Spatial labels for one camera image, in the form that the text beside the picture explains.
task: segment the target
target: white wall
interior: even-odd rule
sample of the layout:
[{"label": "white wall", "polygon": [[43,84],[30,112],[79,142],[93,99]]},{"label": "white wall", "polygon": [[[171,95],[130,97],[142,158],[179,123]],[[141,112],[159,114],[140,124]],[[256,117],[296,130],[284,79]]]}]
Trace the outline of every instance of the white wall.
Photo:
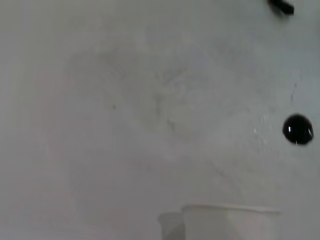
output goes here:
[{"label": "white wall", "polygon": [[[161,214],[219,202],[319,239],[320,4],[294,5],[2,0],[0,224],[160,240]],[[281,133],[294,112],[307,147]]]}]

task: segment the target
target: black ball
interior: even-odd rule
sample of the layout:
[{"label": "black ball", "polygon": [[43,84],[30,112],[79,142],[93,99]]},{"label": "black ball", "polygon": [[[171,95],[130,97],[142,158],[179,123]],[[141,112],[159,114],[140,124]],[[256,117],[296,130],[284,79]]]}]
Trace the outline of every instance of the black ball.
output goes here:
[{"label": "black ball", "polygon": [[283,124],[282,132],[295,145],[306,145],[314,138],[311,122],[301,114],[289,116]]}]

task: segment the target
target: white cup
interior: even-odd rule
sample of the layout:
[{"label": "white cup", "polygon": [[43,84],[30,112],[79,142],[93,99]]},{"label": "white cup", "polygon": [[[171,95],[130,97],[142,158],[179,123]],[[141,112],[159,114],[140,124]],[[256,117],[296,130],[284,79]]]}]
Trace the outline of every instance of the white cup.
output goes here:
[{"label": "white cup", "polygon": [[186,240],[278,240],[275,209],[187,205],[182,214]]}]

